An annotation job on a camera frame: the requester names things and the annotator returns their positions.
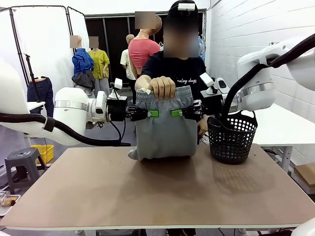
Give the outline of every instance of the plastic basket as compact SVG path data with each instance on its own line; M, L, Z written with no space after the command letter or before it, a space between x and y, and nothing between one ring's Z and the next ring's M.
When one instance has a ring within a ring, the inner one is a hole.
M239 111L228 115L223 122L208 118L208 132L211 155L226 164L240 164L246 161L257 129L255 112L249 117Z
M54 157L54 145L32 145L33 148L37 148L44 163L47 164Z

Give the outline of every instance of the table surface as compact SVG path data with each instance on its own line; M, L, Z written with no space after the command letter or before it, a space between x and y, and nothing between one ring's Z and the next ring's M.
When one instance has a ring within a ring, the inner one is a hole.
M45 104L45 102L28 102L28 109L30 111L30 110L33 110L33 109L40 107L44 104Z
M261 147L315 144L315 123L277 104L255 113L258 128L253 142Z
M28 230L293 227L315 204L258 146L225 165L200 145L191 158L134 161L130 147L69 148L0 225Z

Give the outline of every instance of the table edge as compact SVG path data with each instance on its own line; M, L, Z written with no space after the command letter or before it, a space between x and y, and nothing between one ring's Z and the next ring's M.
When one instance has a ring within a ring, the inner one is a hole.
M10 230L32 230L32 231L74 231L74 230L124 230L124 229L256 229L256 228L296 228L300 224L278 224L278 225L142 225L142 226L84 226L84 227L52 227L52 228L33 228L6 226Z

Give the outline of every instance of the blue jacket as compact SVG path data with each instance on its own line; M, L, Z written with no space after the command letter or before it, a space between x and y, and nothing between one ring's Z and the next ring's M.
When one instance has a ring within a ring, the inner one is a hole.
M94 70L94 61L84 48L78 48L72 57L74 64L74 75L79 72L85 73L86 70Z

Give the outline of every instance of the gray pants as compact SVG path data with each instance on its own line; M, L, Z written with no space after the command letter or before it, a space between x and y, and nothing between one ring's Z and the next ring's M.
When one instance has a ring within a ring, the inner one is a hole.
M97 97L98 91L104 91L108 97L110 94L108 78L104 79L95 79L95 90L94 95Z
M136 121L137 147L128 156L133 160L192 156L197 148L196 121L171 115L172 110L193 104L190 86L176 88L175 97L156 99L150 94L137 91L136 107L158 111L158 117Z
M91 91L90 88L86 88L86 87L83 87L83 86L80 86L80 85L76 85L76 84L74 84L73 86L75 88L82 89L89 98L95 98L94 93L93 93L93 91Z

